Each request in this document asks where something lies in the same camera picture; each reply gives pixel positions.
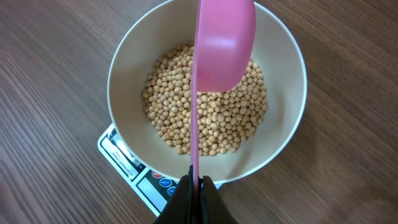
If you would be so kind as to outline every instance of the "kitchen scale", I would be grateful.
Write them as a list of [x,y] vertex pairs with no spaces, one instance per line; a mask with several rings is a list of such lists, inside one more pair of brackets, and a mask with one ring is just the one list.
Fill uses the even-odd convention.
[[113,124],[101,135],[97,145],[102,155],[158,217],[177,188],[177,182],[152,171],[133,157]]

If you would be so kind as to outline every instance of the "wood grain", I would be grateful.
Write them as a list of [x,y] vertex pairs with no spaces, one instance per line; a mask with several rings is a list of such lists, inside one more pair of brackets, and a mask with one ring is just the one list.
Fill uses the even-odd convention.
[[[96,148],[116,47],[157,0],[0,4],[0,223],[151,223]],[[303,120],[220,190],[240,223],[398,222],[398,1],[262,0],[308,72]]]

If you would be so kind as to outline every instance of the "pink spoon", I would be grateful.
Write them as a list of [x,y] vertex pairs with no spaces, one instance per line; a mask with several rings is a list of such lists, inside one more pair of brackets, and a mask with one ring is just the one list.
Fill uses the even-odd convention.
[[239,83],[250,59],[255,31],[253,0],[199,0],[191,82],[194,205],[200,187],[197,91],[224,92]]

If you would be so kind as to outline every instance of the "pile of soybeans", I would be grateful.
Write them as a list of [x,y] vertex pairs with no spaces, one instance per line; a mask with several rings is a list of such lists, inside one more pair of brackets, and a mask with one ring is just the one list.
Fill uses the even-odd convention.
[[[142,96],[157,134],[178,154],[190,154],[193,46],[177,46],[156,61]],[[253,137],[268,109],[259,65],[252,60],[239,84],[224,93],[198,92],[201,156],[236,152]]]

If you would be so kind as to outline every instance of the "white bowl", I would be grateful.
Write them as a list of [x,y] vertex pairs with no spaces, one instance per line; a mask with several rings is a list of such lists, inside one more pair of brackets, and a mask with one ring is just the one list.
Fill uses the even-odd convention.
[[[156,59],[195,36],[197,3],[167,1],[139,19],[120,43],[109,71],[112,121],[133,156],[152,170],[179,180],[190,158],[178,155],[156,134],[144,112],[142,89]],[[252,58],[264,74],[269,109],[256,135],[235,153],[200,158],[200,175],[216,184],[242,178],[271,161],[288,143],[303,114],[307,76],[300,49],[286,26],[256,4]]]

